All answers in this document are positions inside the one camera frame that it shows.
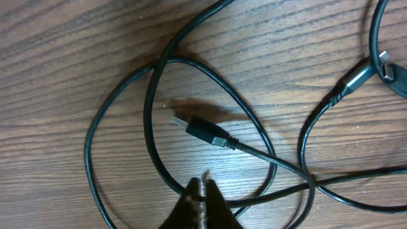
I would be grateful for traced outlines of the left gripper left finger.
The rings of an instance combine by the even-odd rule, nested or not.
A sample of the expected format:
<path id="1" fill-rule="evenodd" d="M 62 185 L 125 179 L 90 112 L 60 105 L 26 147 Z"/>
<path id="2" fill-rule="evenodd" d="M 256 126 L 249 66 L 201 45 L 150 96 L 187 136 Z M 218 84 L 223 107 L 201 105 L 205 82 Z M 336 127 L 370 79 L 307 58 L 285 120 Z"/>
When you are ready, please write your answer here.
<path id="1" fill-rule="evenodd" d="M 200 180 L 191 178 L 172 212 L 159 229 L 199 229 Z"/>

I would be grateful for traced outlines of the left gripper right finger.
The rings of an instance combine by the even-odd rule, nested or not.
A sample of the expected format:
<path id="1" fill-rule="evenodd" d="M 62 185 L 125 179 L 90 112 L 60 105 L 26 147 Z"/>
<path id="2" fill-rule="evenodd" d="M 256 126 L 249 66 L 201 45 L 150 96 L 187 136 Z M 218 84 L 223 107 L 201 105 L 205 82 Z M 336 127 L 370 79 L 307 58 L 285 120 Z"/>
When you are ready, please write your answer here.
<path id="1" fill-rule="evenodd" d="M 243 229 L 212 179 L 205 181 L 205 197 L 207 229 Z"/>

